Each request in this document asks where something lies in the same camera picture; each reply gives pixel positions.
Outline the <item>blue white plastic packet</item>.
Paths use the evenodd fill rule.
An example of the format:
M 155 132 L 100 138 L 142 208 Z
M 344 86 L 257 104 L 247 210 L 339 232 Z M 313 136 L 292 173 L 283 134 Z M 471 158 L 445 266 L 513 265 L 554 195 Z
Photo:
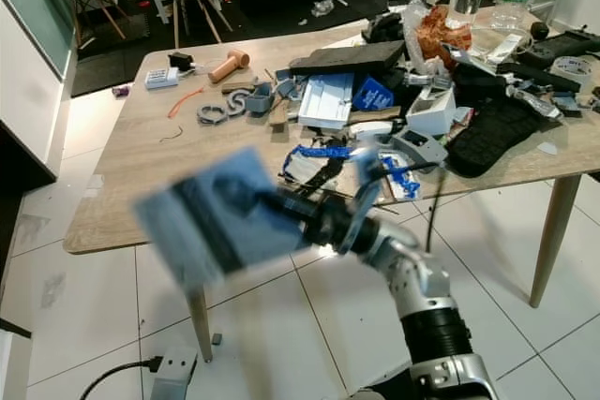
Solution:
M 222 283 L 303 245 L 299 220 L 267 203 L 276 185 L 253 149 L 241 149 L 133 204 L 142 232 L 185 293 Z

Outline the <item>blue product box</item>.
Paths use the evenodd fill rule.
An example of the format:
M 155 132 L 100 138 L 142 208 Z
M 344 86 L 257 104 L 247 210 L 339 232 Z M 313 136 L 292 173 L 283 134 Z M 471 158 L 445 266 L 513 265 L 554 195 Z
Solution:
M 394 93 L 372 76 L 364 79 L 352 97 L 352 108 L 356 111 L 382 111 L 395 105 Z

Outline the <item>blue-grey printed block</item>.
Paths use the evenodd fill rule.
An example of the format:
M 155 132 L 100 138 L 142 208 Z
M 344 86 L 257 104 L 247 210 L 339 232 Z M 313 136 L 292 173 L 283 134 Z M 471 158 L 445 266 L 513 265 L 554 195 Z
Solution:
M 262 117 L 274 108 L 274 84 L 262 82 L 256 84 L 246 96 L 245 108 L 249 116 Z

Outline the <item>small white box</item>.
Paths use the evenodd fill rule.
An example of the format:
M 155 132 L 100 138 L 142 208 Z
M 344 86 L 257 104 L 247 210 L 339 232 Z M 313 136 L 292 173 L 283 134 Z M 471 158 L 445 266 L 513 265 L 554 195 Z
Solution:
M 404 121 L 417 133 L 442 136 L 450 133 L 455 113 L 454 89 L 436 89 L 430 84 L 412 102 Z

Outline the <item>grey S-shaped printed part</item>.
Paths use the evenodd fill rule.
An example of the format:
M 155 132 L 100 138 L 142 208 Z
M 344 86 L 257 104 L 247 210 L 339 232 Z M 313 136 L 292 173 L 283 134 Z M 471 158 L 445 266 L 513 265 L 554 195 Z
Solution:
M 229 118 L 243 116 L 246 113 L 246 101 L 252 96 L 249 89 L 234 89 L 224 96 L 226 100 L 226 110 L 224 110 Z

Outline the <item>flat black case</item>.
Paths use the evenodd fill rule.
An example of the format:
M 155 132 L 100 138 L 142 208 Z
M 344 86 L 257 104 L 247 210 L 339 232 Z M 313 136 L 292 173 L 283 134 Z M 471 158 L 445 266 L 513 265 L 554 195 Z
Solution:
M 403 40 L 318 49 L 289 63 L 296 76 L 378 73 L 393 67 L 406 50 Z

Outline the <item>tan rubber mallet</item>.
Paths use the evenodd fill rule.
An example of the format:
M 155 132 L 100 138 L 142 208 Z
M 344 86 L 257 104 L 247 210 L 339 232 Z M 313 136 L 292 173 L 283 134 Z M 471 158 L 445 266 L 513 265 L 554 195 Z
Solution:
M 235 70 L 248 66 L 249 56 L 247 53 L 241 52 L 241 50 L 231 50 L 227 53 L 224 61 L 219 63 L 218 66 L 215 66 L 214 69 L 207 74 L 207 79 L 213 84 L 222 83 L 223 80 L 227 79 Z

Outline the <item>black knit cloth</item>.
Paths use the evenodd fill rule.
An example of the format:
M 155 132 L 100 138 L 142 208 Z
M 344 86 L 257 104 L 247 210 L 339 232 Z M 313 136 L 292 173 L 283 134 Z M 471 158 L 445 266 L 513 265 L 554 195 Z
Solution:
M 447 144 L 447 169 L 477 178 L 492 169 L 510 148 L 539 131 L 548 119 L 524 100 L 491 100 Z

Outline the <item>light wooden table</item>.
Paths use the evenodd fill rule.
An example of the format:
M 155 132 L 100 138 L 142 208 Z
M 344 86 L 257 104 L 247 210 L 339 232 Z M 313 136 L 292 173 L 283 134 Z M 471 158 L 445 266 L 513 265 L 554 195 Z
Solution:
M 116 119 L 96 173 L 104 179 L 82 199 L 64 247 L 73 255 L 119 255 L 116 305 L 129 313 L 125 339 L 149 354 L 196 345 L 184 293 L 147 243 L 132 203 L 153 187 L 248 146 L 271 169 L 281 168 L 289 138 L 236 119 L 201 126 L 192 114 L 167 116 L 192 83 L 147 93 L 134 88 Z M 510 149 L 477 178 L 449 174 L 441 201 L 394 204 L 391 220 L 416 233 L 433 229 L 433 249 L 453 277 L 453 292 L 472 331 L 475 351 L 493 376 L 541 356 L 554 370 L 600 364 L 600 114 L 566 119 Z M 582 173 L 564 242 L 543 301 L 529 305 L 546 213 L 554 186 Z M 232 277 L 205 292 L 211 326 L 223 334 L 216 362 L 337 369 L 363 383 L 407 362 L 407 349 L 384 280 L 325 250 L 306 250 Z

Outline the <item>orange-brown crumpled bag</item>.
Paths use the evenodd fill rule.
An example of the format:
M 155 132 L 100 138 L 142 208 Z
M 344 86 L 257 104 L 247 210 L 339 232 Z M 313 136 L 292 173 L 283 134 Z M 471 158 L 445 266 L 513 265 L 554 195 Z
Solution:
M 458 62 L 447 51 L 444 44 L 467 52 L 472 47 L 473 36 L 472 29 L 468 24 L 463 24 L 458 28 L 447 26 L 447 13 L 449 13 L 447 5 L 434 6 L 417 27 L 416 37 L 417 44 L 421 49 L 421 62 L 437 57 L 442 59 L 442 64 L 446 69 L 453 70 Z

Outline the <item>small white electronic device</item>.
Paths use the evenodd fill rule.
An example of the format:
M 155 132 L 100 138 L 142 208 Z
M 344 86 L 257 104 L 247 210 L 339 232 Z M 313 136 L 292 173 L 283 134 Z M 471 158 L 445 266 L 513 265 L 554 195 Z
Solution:
M 180 78 L 180 70 L 177 67 L 163 67 L 162 69 L 150 70 L 144 78 L 146 89 L 163 89 L 177 86 Z

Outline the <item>white flat card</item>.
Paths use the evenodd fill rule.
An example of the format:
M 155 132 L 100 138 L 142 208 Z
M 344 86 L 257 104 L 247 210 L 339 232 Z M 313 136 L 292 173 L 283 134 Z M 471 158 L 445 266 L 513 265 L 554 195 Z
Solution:
M 524 36 L 522 35 L 507 35 L 492 52 L 486 54 L 486 61 L 493 66 L 501 65 L 505 59 L 511 56 L 511 53 L 521 46 L 523 40 Z

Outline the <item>white round spool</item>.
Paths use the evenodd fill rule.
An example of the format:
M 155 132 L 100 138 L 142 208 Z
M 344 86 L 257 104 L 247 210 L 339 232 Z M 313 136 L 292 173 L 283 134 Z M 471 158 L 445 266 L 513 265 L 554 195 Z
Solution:
M 584 84 L 592 81 L 594 70 L 587 58 L 561 56 L 553 59 L 549 74 Z

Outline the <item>black controller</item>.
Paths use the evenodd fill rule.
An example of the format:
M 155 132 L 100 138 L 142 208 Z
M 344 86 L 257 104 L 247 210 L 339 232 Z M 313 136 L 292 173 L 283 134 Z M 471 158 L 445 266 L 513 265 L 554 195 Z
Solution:
M 554 37 L 536 41 L 516 57 L 516 62 L 536 69 L 548 69 L 559 57 L 583 56 L 584 53 L 600 52 L 600 36 L 586 29 L 569 29 Z

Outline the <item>white counter teal panel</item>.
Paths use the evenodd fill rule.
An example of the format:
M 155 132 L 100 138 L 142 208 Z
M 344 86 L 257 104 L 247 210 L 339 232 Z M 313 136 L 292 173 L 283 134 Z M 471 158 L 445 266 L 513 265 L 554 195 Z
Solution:
M 68 0 L 1 0 L 1 183 L 3 211 L 57 178 L 76 69 Z

